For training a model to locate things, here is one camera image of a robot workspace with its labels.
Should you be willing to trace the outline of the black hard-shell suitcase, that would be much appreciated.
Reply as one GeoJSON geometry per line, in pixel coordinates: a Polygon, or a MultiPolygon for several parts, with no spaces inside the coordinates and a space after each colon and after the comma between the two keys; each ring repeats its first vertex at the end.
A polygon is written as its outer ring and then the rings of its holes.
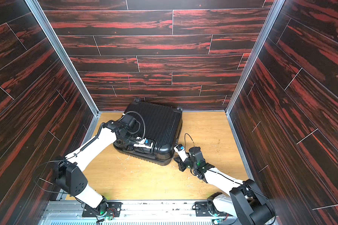
{"type": "Polygon", "coordinates": [[[116,140],[113,146],[122,154],[136,157],[161,166],[166,166],[174,156],[183,125],[183,110],[180,107],[163,106],[134,99],[124,111],[145,126],[134,126],[135,137],[149,141],[150,149],[137,147],[133,143],[116,140]]]}

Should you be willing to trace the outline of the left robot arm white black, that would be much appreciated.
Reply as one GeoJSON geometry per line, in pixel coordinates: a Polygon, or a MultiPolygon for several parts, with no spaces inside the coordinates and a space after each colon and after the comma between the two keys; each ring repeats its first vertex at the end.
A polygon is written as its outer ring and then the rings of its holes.
{"type": "Polygon", "coordinates": [[[117,140],[132,143],[135,147],[150,150],[153,148],[153,140],[138,138],[135,132],[129,130],[130,128],[131,122],[102,123],[98,133],[88,142],[64,157],[57,157],[53,165],[55,185],[91,207],[96,215],[103,216],[107,213],[109,209],[107,199],[89,186],[83,171],[105,148],[117,140]]]}

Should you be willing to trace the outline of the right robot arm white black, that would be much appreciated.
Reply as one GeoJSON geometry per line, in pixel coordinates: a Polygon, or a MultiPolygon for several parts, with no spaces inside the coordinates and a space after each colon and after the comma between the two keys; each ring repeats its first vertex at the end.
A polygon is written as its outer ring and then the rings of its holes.
{"type": "Polygon", "coordinates": [[[235,179],[207,163],[199,153],[180,154],[174,160],[178,163],[180,171],[188,168],[198,179],[222,190],[207,200],[212,214],[227,213],[236,217],[242,225],[275,223],[274,206],[253,180],[235,179]]]}

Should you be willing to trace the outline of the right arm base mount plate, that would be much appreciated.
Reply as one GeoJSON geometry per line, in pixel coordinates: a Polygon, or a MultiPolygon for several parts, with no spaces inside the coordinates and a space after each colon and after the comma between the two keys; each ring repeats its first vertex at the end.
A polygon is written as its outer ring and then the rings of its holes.
{"type": "Polygon", "coordinates": [[[231,214],[226,212],[219,212],[215,209],[212,203],[208,203],[208,201],[198,201],[195,202],[192,206],[192,209],[195,211],[197,217],[231,217],[231,214]]]}

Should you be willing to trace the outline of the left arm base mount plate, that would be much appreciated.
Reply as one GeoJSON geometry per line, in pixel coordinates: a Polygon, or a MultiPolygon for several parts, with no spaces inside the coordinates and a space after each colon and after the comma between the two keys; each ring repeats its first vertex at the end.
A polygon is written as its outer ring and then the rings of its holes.
{"type": "Polygon", "coordinates": [[[101,203],[97,208],[84,205],[82,217],[92,218],[116,218],[120,216],[122,202],[106,202],[101,203]]]}

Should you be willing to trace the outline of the aluminium front rail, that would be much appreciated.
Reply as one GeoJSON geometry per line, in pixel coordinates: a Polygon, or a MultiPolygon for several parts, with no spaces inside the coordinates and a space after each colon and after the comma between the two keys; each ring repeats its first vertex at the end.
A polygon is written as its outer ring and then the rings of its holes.
{"type": "Polygon", "coordinates": [[[75,201],[50,201],[40,225],[239,225],[227,213],[210,213],[206,200],[113,200],[104,216],[75,201]]]}

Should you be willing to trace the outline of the left aluminium corner post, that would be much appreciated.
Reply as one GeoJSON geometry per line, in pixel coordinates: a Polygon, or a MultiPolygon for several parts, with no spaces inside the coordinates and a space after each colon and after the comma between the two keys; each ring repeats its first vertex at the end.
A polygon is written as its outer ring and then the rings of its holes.
{"type": "Polygon", "coordinates": [[[50,44],[52,45],[53,49],[57,53],[59,59],[63,63],[64,67],[66,68],[68,74],[72,78],[74,84],[78,88],[79,92],[83,96],[84,100],[86,101],[89,109],[96,117],[99,114],[99,109],[96,106],[93,98],[91,97],[88,89],[86,88],[84,82],[82,81],[80,75],[78,74],[77,70],[75,69],[72,61],[70,60],[68,54],[66,53],[62,43],[60,42],[57,34],[55,33],[53,27],[51,26],[47,16],[45,15],[43,9],[41,8],[38,1],[33,0],[25,0],[26,5],[28,6],[29,10],[33,14],[34,18],[38,22],[39,26],[41,27],[42,31],[44,32],[45,36],[49,40],[50,44]]]}

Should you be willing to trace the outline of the aluminium corner post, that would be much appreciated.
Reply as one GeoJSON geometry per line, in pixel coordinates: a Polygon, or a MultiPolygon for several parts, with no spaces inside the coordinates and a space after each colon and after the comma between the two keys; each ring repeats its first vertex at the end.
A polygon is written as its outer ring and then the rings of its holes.
{"type": "Polygon", "coordinates": [[[283,7],[283,4],[285,3],[285,0],[275,0],[271,9],[269,10],[269,14],[263,24],[263,27],[259,33],[259,36],[257,38],[257,41],[254,44],[254,47],[249,55],[249,58],[247,60],[247,63],[242,71],[241,77],[239,79],[239,82],[236,86],[236,89],[232,95],[232,98],[230,100],[230,103],[228,107],[226,108],[226,116],[230,116],[230,112],[232,111],[234,104],[239,97],[239,94],[241,90],[244,87],[244,84],[246,80],[248,79],[248,76],[250,74],[250,71],[252,70],[252,67],[254,66],[254,63],[283,7]]]}
{"type": "Polygon", "coordinates": [[[50,44],[52,45],[53,49],[57,53],[59,59],[63,63],[64,67],[66,68],[68,74],[72,78],[74,84],[78,88],[79,92],[83,96],[84,100],[86,101],[89,109],[96,117],[99,114],[99,109],[96,106],[93,98],[91,97],[88,89],[86,88],[84,82],[82,81],[80,75],[78,74],[77,70],[75,69],[72,61],[70,60],[68,54],[66,53],[62,43],[60,42],[57,34],[55,33],[53,27],[51,26],[47,16],[45,15],[43,9],[41,8],[38,1],[33,0],[25,0],[26,5],[28,6],[29,10],[33,14],[34,18],[38,22],[39,26],[41,27],[42,31],[44,32],[45,36],[49,40],[50,44]]]}

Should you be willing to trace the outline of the right aluminium corner post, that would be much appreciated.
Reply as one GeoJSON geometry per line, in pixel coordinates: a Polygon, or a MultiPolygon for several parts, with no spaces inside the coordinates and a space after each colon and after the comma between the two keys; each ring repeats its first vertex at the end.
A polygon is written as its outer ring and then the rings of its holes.
{"type": "Polygon", "coordinates": [[[232,95],[232,98],[230,100],[230,103],[228,107],[226,108],[226,116],[230,116],[230,112],[232,111],[234,104],[239,97],[239,94],[241,90],[244,87],[244,84],[246,80],[248,79],[248,76],[250,74],[250,71],[252,70],[252,67],[254,66],[254,63],[283,7],[283,4],[285,3],[285,0],[275,0],[271,9],[269,10],[269,14],[263,24],[263,27],[259,33],[259,36],[257,38],[257,41],[254,44],[254,47],[249,55],[249,58],[247,60],[247,63],[242,71],[241,77],[239,79],[239,82],[236,86],[236,89],[232,95]]]}

